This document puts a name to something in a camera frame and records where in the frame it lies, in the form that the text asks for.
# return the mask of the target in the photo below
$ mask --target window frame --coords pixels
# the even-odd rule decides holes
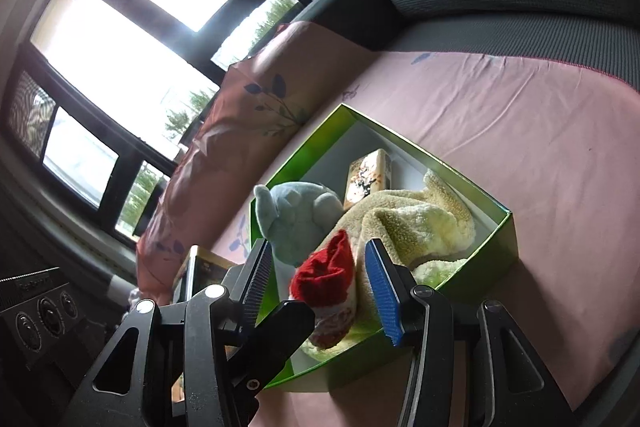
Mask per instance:
[[[31,35],[50,1],[44,0],[28,27],[25,41],[18,48],[18,55],[0,105],[0,110],[2,111],[0,132],[9,141],[12,149],[18,153],[21,159],[36,172],[36,175],[52,189],[57,197],[69,204],[72,210],[127,247],[135,249],[136,242],[120,233],[115,227],[143,163],[147,162],[168,177],[172,176],[178,164],[166,158],[108,117],[103,110],[93,104],[56,71],[49,64],[46,57],[31,43]],[[102,1],[182,57],[212,83],[221,86],[226,71],[217,66],[211,60],[211,57],[242,20],[265,0],[228,0],[213,14],[199,32],[192,31],[188,26],[175,19],[150,0]],[[300,9],[302,9],[310,0],[298,0],[298,2]],[[283,22],[288,22],[289,20],[290,18],[287,16],[283,18]],[[267,36],[273,37],[275,30],[276,28],[273,28],[273,31],[269,32],[259,44],[264,45],[268,41]],[[254,47],[250,54],[255,52],[256,48],[257,46]],[[20,143],[20,140],[14,136],[8,125],[9,111],[14,101],[18,80],[23,71],[44,89],[56,103],[49,121],[40,158],[35,158]],[[82,196],[69,188],[43,164],[44,151],[46,150],[50,131],[59,107],[62,107],[71,118],[74,118],[89,133],[118,155],[98,208],[95,208]],[[202,117],[202,114],[196,116],[185,134],[195,134],[194,127],[199,128],[203,120]]]

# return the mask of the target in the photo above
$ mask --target blue plush toy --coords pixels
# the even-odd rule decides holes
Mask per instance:
[[[300,266],[342,217],[342,202],[322,185],[288,182],[269,190],[256,185],[255,216],[274,256]]]

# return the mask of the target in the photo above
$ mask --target speaker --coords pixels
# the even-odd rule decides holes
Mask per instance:
[[[57,425],[103,347],[59,268],[0,280],[0,424]]]

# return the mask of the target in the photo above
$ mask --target window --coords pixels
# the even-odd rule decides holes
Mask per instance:
[[[82,217],[133,247],[228,66],[308,0],[50,0],[0,130]]]

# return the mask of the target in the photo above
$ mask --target green box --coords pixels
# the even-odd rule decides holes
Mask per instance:
[[[299,180],[314,181],[323,183],[335,190],[338,196],[343,196],[350,162],[379,147],[397,158],[397,162],[393,162],[392,176],[395,176],[399,167],[404,169],[402,172],[408,173],[412,169],[419,171],[420,168],[429,168],[469,206],[478,230],[476,242],[469,249],[471,254],[468,261],[440,284],[438,291],[451,301],[478,304],[518,257],[513,214],[460,172],[348,105],[338,106],[291,155],[267,186],[271,188]],[[392,188],[420,187],[392,184]],[[255,200],[251,204],[250,226],[253,244],[261,237],[255,219]],[[260,316],[264,317],[279,301],[276,277],[272,270]],[[329,391],[380,367],[403,352],[402,349],[393,348],[384,332],[379,330],[336,357],[317,362],[311,367],[300,370],[300,364],[295,367],[296,364],[289,360],[269,387],[277,385],[285,391],[302,393]]]

